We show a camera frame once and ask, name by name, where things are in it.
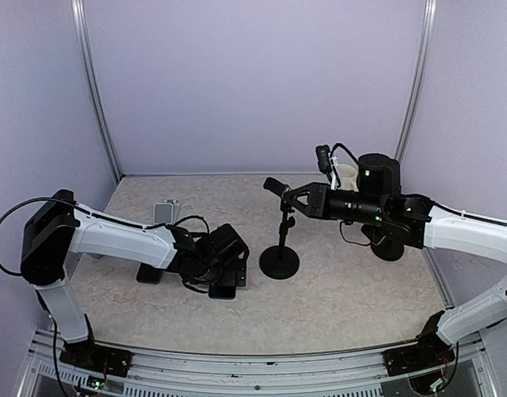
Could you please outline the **black tall phone stand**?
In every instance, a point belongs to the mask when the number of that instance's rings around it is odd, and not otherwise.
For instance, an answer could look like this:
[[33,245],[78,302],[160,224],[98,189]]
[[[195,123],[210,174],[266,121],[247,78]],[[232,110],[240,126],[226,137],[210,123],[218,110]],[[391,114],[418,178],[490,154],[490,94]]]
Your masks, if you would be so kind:
[[281,200],[280,211],[282,218],[279,227],[279,242],[276,246],[266,248],[259,260],[262,273],[273,280],[287,280],[299,270],[298,254],[286,246],[288,231],[295,225],[295,219],[291,216],[294,209]]

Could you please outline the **black phone red case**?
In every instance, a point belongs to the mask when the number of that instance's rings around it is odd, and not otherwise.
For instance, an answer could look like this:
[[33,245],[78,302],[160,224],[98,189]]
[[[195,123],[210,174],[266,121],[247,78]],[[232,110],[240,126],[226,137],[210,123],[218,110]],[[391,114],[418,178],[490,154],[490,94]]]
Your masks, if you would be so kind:
[[162,269],[141,263],[136,274],[136,281],[142,284],[157,285],[160,283]]

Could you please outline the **silver folding phone stand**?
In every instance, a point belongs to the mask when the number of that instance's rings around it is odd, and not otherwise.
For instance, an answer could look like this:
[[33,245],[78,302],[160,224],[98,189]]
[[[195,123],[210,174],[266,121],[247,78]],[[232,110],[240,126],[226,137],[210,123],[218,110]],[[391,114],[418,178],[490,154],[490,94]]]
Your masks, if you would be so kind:
[[179,219],[181,204],[179,200],[168,199],[155,203],[153,207],[153,223],[172,224]]

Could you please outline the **blue phone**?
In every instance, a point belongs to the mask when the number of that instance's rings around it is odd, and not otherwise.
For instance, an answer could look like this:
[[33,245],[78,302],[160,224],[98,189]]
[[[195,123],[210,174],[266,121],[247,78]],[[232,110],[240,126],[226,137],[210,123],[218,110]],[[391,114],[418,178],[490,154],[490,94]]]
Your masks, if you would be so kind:
[[208,289],[210,299],[233,300],[236,298],[237,288],[235,286],[211,285]]

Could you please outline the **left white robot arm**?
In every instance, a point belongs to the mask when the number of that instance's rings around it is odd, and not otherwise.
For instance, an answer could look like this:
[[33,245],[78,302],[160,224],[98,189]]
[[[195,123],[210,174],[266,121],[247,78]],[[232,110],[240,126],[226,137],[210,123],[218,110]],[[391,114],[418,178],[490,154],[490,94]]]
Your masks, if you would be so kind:
[[102,346],[79,307],[65,275],[68,253],[135,261],[177,274],[191,290],[212,299],[234,299],[246,285],[249,248],[228,223],[190,232],[177,224],[144,224],[109,217],[62,189],[24,227],[22,277],[34,286],[75,358],[88,368],[104,359]]

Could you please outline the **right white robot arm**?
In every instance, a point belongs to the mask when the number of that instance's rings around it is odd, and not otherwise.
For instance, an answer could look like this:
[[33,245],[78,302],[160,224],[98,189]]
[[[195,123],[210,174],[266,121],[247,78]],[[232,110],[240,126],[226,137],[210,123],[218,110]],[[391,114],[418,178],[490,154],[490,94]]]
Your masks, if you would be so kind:
[[[265,188],[309,218],[360,223],[376,256],[396,261],[405,246],[448,249],[507,265],[507,221],[447,208],[422,194],[402,194],[397,160],[379,153],[357,160],[357,188],[309,183],[296,189],[275,180]],[[428,367],[463,337],[507,319],[507,276],[466,303],[434,314],[411,352]]]

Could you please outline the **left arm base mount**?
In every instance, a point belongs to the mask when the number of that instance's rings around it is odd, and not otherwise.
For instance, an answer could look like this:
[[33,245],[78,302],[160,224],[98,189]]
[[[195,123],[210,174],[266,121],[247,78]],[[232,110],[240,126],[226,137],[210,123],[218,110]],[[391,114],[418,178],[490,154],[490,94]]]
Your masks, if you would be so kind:
[[133,354],[125,349],[97,344],[91,325],[87,324],[88,336],[82,342],[64,342],[60,361],[74,367],[103,375],[126,378]]

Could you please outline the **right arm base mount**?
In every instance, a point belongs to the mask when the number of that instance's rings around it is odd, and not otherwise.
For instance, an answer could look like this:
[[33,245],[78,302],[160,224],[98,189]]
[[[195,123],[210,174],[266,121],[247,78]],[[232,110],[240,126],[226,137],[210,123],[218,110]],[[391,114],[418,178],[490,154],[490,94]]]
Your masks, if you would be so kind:
[[438,321],[443,315],[441,310],[428,319],[415,344],[383,352],[388,376],[421,371],[456,359],[452,346],[437,336]]

